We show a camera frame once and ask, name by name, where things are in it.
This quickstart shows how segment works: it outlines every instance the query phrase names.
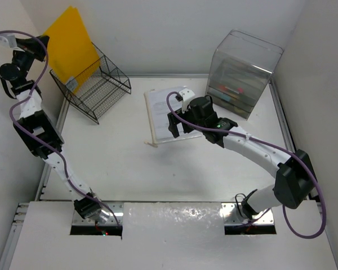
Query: white sticker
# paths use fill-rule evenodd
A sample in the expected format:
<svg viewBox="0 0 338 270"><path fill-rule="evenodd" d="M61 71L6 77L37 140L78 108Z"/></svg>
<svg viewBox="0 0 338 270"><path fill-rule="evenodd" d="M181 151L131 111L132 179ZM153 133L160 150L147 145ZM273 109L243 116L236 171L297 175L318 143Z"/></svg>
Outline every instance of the white sticker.
<svg viewBox="0 0 338 270"><path fill-rule="evenodd" d="M67 87L68 90L73 92L77 87L78 87L78 82L75 80L73 76L69 78L69 80L66 82L65 86Z"/></svg>

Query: white wall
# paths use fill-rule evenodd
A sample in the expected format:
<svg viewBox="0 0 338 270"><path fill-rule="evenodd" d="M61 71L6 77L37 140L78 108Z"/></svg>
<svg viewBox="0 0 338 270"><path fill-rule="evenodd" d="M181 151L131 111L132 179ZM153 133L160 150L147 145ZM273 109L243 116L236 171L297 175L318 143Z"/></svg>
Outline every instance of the white wall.
<svg viewBox="0 0 338 270"><path fill-rule="evenodd" d="M6 29L37 34L19 0L0 0L0 30ZM11 50L0 47L0 65L11 62L11 57ZM42 66L35 64L28 78L36 78ZM49 115L57 116L62 100L58 88L48 74L39 86ZM34 198L43 168L43 162L29 152L12 127L8 111L14 103L0 83L0 257L17 204Z"/></svg>
<svg viewBox="0 0 338 270"><path fill-rule="evenodd" d="M295 143L324 191L338 265L338 0L309 1L275 78Z"/></svg>
<svg viewBox="0 0 338 270"><path fill-rule="evenodd" d="M285 46L306 0L21 0L40 32L76 6L89 35L124 72L208 73L240 28Z"/></svg>

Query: yellow board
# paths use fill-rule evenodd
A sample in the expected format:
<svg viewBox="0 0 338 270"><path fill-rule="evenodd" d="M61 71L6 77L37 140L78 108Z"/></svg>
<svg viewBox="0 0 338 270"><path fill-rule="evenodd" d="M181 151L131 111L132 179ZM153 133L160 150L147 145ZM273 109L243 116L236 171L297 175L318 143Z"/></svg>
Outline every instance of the yellow board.
<svg viewBox="0 0 338 270"><path fill-rule="evenodd" d="M99 55L91 43L78 10L68 7L44 35L50 37L49 65L63 84L76 79L78 86L73 90L75 93L100 66Z"/></svg>

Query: wire basket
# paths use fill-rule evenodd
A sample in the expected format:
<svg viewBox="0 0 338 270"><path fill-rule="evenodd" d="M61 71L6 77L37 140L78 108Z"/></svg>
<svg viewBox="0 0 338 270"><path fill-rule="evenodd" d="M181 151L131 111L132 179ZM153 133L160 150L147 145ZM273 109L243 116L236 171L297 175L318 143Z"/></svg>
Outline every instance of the wire basket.
<svg viewBox="0 0 338 270"><path fill-rule="evenodd" d="M94 47L99 59L75 78L63 83L53 70L50 70L50 75L66 100L99 124L99 117L126 93L131 94L131 84L129 78Z"/></svg>

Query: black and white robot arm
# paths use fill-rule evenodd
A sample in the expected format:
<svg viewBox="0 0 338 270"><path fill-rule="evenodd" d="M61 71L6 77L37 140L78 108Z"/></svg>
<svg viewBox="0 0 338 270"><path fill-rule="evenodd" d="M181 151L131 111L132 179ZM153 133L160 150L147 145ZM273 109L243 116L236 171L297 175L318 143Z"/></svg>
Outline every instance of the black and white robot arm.
<svg viewBox="0 0 338 270"><path fill-rule="evenodd" d="M40 36L37 39L47 47L48 36ZM12 33L0 34L0 44L14 50L11 63L0 67L0 80L9 97L23 102L20 104L20 117L17 122L29 131L31 136L17 125L14 125L15 130L30 152L58 173L71 194L75 210L82 218L91 218L95 221L107 219L108 213L102 211L103 203L90 187L74 174L67 162L63 148L64 140L41 108L42 97L38 86L34 86L35 81L26 79L33 61L45 60L45 50L36 39L17 39ZM7 82L11 84L11 91L8 89ZM35 138L47 143L55 151L42 145Z"/></svg>
<svg viewBox="0 0 338 270"><path fill-rule="evenodd" d="M184 133L195 129L201 131L211 143L243 155L264 168L275 179L275 183L260 190L253 190L242 201L240 210L248 219L252 219L265 209L279 205L296 209L314 188L313 182L302 166L289 154L252 141L251 134L239 127L236 122L218 118L210 96L195 98L193 91L184 89L176 95L176 99L182 102L182 108L176 110L175 114L193 125L180 121L170 112L168 129L175 138L180 135L178 124L183 125ZM224 131L245 134L245 137ZM307 153L298 150L295 155L313 172Z"/></svg>

